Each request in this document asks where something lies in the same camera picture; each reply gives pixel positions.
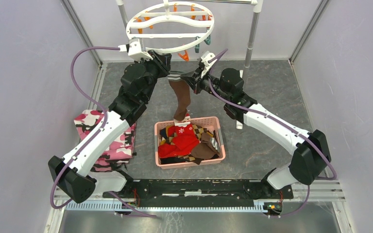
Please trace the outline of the brown striped-cuff sock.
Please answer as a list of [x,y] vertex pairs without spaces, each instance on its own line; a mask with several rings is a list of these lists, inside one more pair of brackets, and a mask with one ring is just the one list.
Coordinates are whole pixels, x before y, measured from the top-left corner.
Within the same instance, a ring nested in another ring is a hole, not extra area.
[[187,108],[191,103],[190,87],[178,74],[169,74],[167,79],[178,101],[178,107],[173,118],[177,121],[184,121],[188,113]]

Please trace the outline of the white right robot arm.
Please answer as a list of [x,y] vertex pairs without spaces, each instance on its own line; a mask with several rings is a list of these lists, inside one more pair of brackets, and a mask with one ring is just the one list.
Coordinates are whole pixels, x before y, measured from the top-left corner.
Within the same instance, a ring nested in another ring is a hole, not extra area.
[[289,164],[273,169],[263,178],[261,192],[265,197],[274,198],[290,184],[311,185],[323,179],[320,174],[326,168],[334,169],[325,134],[303,130],[272,114],[244,92],[240,71],[226,68],[216,78],[197,69],[180,78],[195,94],[205,91],[223,101],[230,118],[260,131],[292,156]]

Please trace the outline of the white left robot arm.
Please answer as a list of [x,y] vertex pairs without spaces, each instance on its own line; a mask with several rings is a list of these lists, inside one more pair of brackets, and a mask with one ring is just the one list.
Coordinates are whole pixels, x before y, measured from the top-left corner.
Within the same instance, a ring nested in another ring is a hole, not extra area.
[[100,106],[104,116],[99,124],[75,148],[63,157],[53,156],[48,161],[53,179],[50,194],[52,208],[62,208],[54,202],[56,188],[60,188],[76,203],[87,200],[95,191],[97,180],[89,173],[110,144],[142,116],[155,85],[170,73],[172,55],[147,52],[152,58],[128,65],[121,77],[119,94],[108,108]]

